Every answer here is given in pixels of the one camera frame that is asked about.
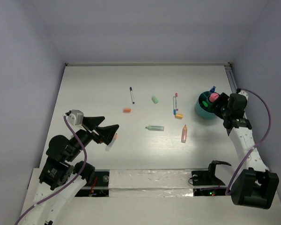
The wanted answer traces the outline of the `clear blue glue bottle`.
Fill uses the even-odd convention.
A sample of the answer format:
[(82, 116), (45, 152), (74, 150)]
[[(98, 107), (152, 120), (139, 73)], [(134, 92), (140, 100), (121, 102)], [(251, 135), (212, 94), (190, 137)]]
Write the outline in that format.
[(211, 89), (210, 89), (210, 93), (212, 94), (212, 93), (215, 93), (215, 89), (216, 89), (216, 86), (213, 86)]

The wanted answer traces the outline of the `purple thin marker pen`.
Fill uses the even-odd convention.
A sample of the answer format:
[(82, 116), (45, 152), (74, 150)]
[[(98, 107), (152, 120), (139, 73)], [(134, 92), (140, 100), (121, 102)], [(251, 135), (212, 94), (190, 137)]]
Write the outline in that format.
[(131, 101), (132, 101), (132, 104), (134, 105), (135, 104), (135, 100), (134, 100), (134, 95), (133, 95), (132, 87), (130, 87), (129, 90), (130, 90)]

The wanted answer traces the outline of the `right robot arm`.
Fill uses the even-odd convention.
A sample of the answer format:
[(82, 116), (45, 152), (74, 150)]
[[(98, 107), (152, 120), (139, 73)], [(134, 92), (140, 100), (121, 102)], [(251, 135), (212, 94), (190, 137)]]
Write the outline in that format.
[(222, 93), (211, 105), (212, 112), (223, 120), (223, 126), (240, 160), (225, 194), (231, 197), (235, 205), (267, 210), (272, 205), (279, 177), (270, 172), (260, 158), (257, 148), (267, 134), (259, 142), (253, 139), (252, 125), (245, 117), (247, 93), (241, 89), (230, 95)]

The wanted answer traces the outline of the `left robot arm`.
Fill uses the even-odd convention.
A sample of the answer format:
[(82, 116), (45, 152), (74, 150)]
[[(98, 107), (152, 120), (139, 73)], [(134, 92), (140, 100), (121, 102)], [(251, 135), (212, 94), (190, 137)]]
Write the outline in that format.
[(104, 116), (86, 117), (80, 110), (70, 110), (63, 119), (72, 137), (56, 135), (49, 141), (33, 204), (17, 225), (57, 225), (80, 189), (96, 181), (95, 167), (87, 163), (86, 146), (91, 141), (109, 145), (119, 129), (118, 124), (101, 127)]

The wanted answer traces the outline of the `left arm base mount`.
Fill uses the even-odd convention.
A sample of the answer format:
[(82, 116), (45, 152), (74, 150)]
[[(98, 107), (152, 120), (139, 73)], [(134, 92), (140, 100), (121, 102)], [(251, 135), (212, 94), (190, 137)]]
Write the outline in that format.
[(109, 170), (96, 170), (91, 184), (80, 189), (76, 196), (79, 197), (108, 197), (109, 196)]

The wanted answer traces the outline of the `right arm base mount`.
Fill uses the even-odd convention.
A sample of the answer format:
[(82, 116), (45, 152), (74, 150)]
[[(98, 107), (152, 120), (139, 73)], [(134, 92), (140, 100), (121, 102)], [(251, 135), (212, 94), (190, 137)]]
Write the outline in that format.
[(217, 166), (228, 168), (233, 172), (232, 165), (228, 162), (213, 160), (207, 169), (192, 170), (188, 184), (193, 187), (194, 196), (225, 196), (226, 183), (216, 175)]

